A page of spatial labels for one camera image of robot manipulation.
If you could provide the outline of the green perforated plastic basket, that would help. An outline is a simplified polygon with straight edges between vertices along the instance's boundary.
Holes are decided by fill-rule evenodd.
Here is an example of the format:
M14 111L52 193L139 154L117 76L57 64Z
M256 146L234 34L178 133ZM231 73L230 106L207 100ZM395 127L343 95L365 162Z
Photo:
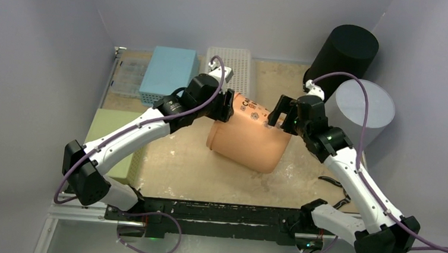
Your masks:
M139 113L127 112L120 110L98 109L93 118L92 124L86 135L85 143L95 141L98 138L111 134L120 127L131 126L130 122L136 120L140 116ZM124 157L108 172L108 176L112 179L132 187L137 186L138 173L143 164L145 148L141 148Z

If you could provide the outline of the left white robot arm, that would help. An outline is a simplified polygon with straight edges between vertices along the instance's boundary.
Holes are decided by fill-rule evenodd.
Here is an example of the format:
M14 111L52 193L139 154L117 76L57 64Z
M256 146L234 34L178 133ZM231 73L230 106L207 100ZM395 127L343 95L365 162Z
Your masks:
M142 195L129 185L108 176L125 157L153 141L190 126L200 117L227 122L235 92L222 89L223 80L211 75L194 77L187 87L177 88L153 103L141 116L94 141L65 146L61 185L68 184L83 205L103 202L120 209L127 220L142 216Z

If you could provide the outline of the blue perforated plastic basket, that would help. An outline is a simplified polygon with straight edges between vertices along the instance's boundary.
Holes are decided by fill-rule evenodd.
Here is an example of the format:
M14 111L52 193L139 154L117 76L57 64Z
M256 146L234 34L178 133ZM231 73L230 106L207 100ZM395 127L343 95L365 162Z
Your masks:
M198 76L199 68L195 50L155 47L139 88L141 104L150 107L177 88L186 87Z

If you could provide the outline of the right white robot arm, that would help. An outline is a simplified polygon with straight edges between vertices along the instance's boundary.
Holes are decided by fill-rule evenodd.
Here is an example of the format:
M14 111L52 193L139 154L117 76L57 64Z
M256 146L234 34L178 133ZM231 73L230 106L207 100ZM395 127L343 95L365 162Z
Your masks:
M317 199L301 207L300 226L307 232L319 228L334 233L356 253L407 253L421 229L418 220L405 217L390 204L369 173L356 166L355 148L339 127L329 125L324 109L317 96L292 99L283 95L269 114L268 124L275 125L280 114L286 114L280 128L303 139L309 152L341 183L361 217Z

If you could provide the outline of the grey plastic bucket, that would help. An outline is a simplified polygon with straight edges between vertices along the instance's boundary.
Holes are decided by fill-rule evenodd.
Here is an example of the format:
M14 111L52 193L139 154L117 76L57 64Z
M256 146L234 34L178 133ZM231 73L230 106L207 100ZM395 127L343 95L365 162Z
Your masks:
M395 105L388 92L377 84L361 80L368 97L368 118L364 140L359 144L365 116L363 90L355 80L342 83L325 102L329 125L339 127L355 148L366 149L395 117Z

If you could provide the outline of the orange bucket black rim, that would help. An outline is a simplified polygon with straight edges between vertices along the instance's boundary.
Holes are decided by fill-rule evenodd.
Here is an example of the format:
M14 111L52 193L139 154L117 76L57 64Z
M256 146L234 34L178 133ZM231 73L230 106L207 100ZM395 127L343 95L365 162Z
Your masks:
M268 124L270 111L235 93L232 116L227 122L213 123L206 146L245 167L272 173L280 162L291 135Z

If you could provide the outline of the black plastic bucket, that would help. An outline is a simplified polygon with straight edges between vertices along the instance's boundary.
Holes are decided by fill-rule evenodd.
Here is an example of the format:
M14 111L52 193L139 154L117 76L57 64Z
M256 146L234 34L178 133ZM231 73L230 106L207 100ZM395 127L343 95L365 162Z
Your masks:
M303 76L305 83L331 72L348 72L359 79L366 73L379 51L379 42L372 32L360 26L337 26L329 34L318 55Z

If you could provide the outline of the white perforated plastic basket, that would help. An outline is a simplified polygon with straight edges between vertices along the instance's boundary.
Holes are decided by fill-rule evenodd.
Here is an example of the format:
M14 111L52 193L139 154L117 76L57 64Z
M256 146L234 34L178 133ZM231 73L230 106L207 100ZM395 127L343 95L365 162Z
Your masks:
M211 46L206 53L203 72L208 73L209 62L212 57L221 57L225 66L233 70L233 76L226 87L254 100L257 94L257 78L255 60L252 59L251 55L251 51L248 49Z

